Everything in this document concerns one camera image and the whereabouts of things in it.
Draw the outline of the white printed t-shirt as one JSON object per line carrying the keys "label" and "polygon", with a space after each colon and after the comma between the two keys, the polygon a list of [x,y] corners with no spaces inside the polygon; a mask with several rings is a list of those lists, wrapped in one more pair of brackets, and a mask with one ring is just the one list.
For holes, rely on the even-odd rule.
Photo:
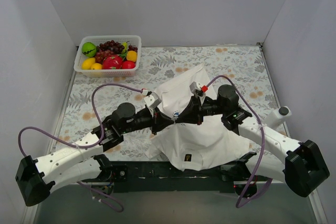
{"label": "white printed t-shirt", "polygon": [[[208,84],[203,64],[161,84],[154,93],[161,99],[158,108],[169,117],[182,112],[189,103],[192,82]],[[173,124],[152,138],[145,154],[149,159],[164,154],[179,170],[213,168],[241,158],[249,152],[249,140],[227,130],[220,115],[206,116],[201,125]]]}

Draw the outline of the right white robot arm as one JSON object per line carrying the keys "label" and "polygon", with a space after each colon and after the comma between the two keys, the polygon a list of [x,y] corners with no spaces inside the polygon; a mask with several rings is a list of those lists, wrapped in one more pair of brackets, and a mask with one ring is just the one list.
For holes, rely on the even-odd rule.
{"label": "right white robot arm", "polygon": [[224,127],[259,144],[262,151],[268,150],[279,160],[277,165],[264,164],[262,154],[249,152],[225,164],[226,174],[248,181],[260,172],[264,177],[286,183],[301,197],[307,197],[329,178],[329,169],[315,142],[301,142],[275,130],[289,116],[287,107],[273,111],[266,122],[262,122],[252,109],[244,110],[239,105],[242,96],[233,85],[220,86],[216,99],[206,96],[207,89],[196,82],[190,85],[192,96],[177,117],[178,123],[200,125],[205,116],[220,115]]}

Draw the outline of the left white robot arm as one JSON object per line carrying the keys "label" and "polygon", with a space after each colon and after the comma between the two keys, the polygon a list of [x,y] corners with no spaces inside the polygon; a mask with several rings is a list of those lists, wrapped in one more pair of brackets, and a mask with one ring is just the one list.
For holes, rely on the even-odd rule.
{"label": "left white robot arm", "polygon": [[123,103],[75,147],[65,147],[54,153],[33,159],[24,157],[19,164],[15,180],[24,199],[30,207],[44,201],[53,191],[72,183],[110,182],[127,180],[125,165],[113,166],[104,152],[123,142],[124,134],[149,128],[157,133],[172,125],[174,121],[158,108],[136,112],[131,103]]}

